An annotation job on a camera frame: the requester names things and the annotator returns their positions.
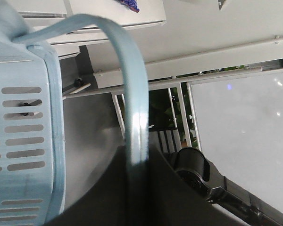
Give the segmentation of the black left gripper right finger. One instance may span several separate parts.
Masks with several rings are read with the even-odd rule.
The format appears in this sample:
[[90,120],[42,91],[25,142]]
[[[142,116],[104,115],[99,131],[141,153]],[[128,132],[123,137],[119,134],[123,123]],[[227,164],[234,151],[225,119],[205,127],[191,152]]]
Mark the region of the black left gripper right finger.
[[161,151],[149,146],[149,226],[242,226],[208,204],[173,171]]

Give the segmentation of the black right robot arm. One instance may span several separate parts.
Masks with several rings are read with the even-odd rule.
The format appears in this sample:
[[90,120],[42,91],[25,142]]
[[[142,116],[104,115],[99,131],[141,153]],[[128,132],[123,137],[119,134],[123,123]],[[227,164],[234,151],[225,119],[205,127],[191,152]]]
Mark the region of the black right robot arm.
[[153,226],[283,226],[283,213],[223,176],[197,149],[149,147]]

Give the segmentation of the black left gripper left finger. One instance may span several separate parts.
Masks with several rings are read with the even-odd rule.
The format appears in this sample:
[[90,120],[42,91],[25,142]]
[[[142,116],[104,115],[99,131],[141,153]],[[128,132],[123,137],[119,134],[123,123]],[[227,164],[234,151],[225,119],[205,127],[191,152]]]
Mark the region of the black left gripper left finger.
[[126,191],[125,147],[120,146],[95,185],[46,225],[125,226]]

